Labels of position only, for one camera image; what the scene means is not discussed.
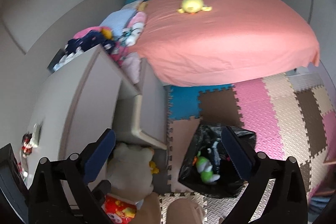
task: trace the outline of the black plastic bag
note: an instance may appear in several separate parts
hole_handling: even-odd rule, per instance
[[[237,197],[244,184],[221,143],[222,128],[221,124],[201,121],[185,154],[178,178],[183,185],[209,198]],[[231,128],[240,140],[248,142],[252,148],[255,147],[255,132]],[[201,181],[201,176],[193,165],[194,157],[199,151],[201,156],[212,163],[214,174],[220,174],[216,184],[205,184]]]

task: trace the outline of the yellow chick stuffed toy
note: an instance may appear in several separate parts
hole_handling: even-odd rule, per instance
[[[211,11],[212,7],[204,6],[203,0],[183,0],[181,3],[181,9],[178,9],[177,11],[180,14],[183,14],[185,12],[189,14],[194,14],[201,10]]]

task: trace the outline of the green and white plush toy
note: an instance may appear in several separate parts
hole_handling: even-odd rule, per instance
[[[206,157],[201,157],[200,151],[197,153],[196,168],[203,183],[211,184],[221,177],[213,173],[211,162]]]

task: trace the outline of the pink bed sheet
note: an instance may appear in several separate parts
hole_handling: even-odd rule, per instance
[[[204,0],[210,12],[179,14],[182,0],[150,0],[147,24],[130,47],[160,80],[221,85],[318,65],[319,43],[281,0]]]

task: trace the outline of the white furniture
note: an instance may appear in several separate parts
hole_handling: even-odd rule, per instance
[[[27,160],[28,187],[40,158],[80,153],[112,122],[117,141],[166,149],[164,88],[145,60],[141,76],[140,91],[98,45],[48,77],[28,127],[42,125],[39,146]],[[105,167],[97,182],[104,178]]]

